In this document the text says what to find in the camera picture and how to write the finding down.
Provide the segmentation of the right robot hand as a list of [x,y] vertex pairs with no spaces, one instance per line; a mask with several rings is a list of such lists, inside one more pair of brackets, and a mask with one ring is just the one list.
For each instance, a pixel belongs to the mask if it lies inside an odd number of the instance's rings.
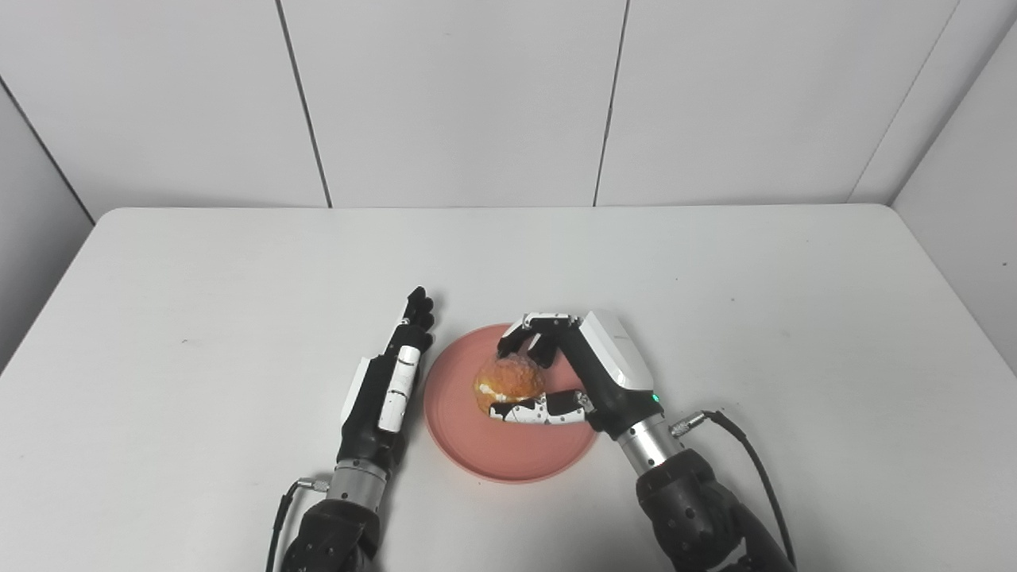
[[655,383],[629,331],[615,314],[523,314],[497,342],[498,361],[523,358],[544,373],[562,356],[580,388],[498,397],[490,419],[521,426],[588,423],[622,442],[664,419]]

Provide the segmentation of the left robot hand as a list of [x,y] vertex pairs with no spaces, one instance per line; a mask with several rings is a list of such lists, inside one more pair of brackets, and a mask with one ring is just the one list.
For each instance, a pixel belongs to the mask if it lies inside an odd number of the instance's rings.
[[404,458],[404,416],[420,380],[423,356],[435,337],[435,301],[416,287],[384,351],[365,363],[354,388],[357,394],[342,423],[337,461],[369,463],[391,477]]

